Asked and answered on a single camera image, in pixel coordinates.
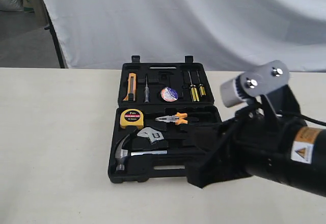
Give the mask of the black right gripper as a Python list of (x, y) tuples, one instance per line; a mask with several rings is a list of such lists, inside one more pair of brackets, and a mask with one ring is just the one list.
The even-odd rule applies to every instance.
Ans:
[(307, 127), (298, 103), (248, 105), (223, 123), (192, 125), (189, 145), (211, 150), (187, 165), (198, 188), (257, 176), (278, 183), (309, 183), (310, 165), (293, 160), (295, 137)]

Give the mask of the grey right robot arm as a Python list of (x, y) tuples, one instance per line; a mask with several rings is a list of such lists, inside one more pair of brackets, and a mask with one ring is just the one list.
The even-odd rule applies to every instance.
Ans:
[(206, 155), (186, 166), (187, 181), (210, 184), (256, 176), (325, 196), (325, 123), (299, 112), (270, 114), (260, 103), (215, 126)]

